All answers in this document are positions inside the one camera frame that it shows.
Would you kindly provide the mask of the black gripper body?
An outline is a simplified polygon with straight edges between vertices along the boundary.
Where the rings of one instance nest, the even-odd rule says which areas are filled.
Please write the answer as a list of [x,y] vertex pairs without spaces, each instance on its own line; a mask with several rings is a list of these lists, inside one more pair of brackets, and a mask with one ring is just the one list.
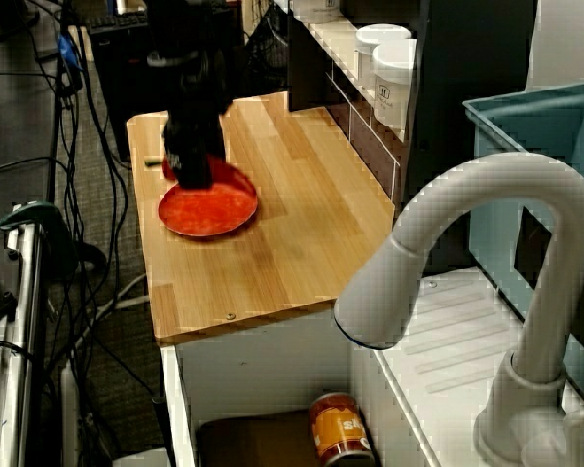
[[178,57],[148,55],[148,65],[165,78],[170,92],[169,120],[164,138],[170,147],[188,151],[203,145],[206,152],[223,152],[220,117],[233,100],[221,51],[191,51]]

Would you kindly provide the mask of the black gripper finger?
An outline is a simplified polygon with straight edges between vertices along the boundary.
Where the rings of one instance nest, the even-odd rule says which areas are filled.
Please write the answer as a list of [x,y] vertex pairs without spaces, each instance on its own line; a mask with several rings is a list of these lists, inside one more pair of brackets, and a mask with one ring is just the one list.
[[209,159],[202,140],[189,141],[178,150],[177,180],[183,189],[208,189],[213,184]]
[[162,131],[162,138],[164,142],[165,159],[169,169],[174,171],[177,167],[181,167],[181,161],[179,160],[179,133],[172,121],[167,121],[165,123]]

